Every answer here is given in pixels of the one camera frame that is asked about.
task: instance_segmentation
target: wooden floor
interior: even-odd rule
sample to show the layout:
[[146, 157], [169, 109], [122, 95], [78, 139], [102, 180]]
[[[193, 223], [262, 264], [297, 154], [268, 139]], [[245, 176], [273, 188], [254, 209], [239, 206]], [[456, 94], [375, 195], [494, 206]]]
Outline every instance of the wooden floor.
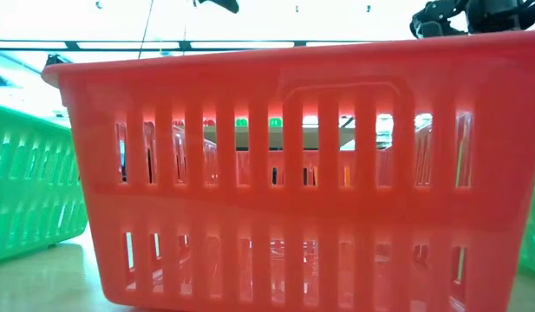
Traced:
[[[89, 231], [47, 250], [0, 263], [0, 312], [125, 311], [145, 309], [108, 302]], [[535, 312], [535, 279], [519, 274], [509, 311]]]

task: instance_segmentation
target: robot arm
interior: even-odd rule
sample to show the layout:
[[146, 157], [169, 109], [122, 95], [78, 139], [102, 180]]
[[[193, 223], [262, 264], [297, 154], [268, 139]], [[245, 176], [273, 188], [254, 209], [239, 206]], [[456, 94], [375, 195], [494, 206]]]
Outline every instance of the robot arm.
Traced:
[[436, 0], [414, 14], [410, 31], [416, 38], [466, 35], [448, 21], [462, 11], [469, 34], [526, 30], [535, 23], [535, 0]]

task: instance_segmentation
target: red plastic basket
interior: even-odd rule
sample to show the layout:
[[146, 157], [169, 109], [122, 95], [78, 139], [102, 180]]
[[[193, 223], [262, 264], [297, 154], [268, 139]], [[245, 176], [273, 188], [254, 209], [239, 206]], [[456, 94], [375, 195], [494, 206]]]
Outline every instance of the red plastic basket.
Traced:
[[[506, 311], [535, 178], [535, 32], [57, 65], [44, 78], [69, 109], [110, 301]], [[473, 116], [466, 185], [457, 184], [461, 112]], [[381, 169], [378, 113], [394, 118]], [[423, 144], [418, 113], [433, 115]], [[305, 114], [319, 119], [315, 185], [303, 184]], [[349, 156], [339, 152], [341, 114], [356, 119]], [[241, 116], [247, 183], [237, 172]], [[270, 116], [284, 123], [281, 185]], [[205, 117], [216, 121], [215, 147], [204, 143]], [[428, 165], [416, 165], [420, 155]]]

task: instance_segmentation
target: black cable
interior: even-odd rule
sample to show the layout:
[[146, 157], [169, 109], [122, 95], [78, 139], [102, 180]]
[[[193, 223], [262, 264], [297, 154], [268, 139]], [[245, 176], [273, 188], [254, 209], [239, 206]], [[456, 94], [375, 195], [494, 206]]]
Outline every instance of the black cable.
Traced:
[[149, 4], [149, 12], [147, 12], [146, 27], [144, 28], [144, 36], [142, 37], [142, 43], [140, 45], [140, 51], [138, 51], [138, 59], [140, 59], [140, 57], [142, 56], [142, 49], [144, 49], [144, 41], [146, 40], [147, 26], [149, 25], [149, 18], [152, 16], [152, 9], [153, 9], [153, 0]]

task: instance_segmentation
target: floor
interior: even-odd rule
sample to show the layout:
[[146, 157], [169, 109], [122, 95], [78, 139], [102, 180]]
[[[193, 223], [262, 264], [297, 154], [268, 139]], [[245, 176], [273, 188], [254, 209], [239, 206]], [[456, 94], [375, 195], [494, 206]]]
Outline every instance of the floor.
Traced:
[[[0, 311], [145, 312], [101, 292], [89, 231], [47, 250], [0, 263]], [[519, 274], [509, 311], [535, 312], [535, 279]]]

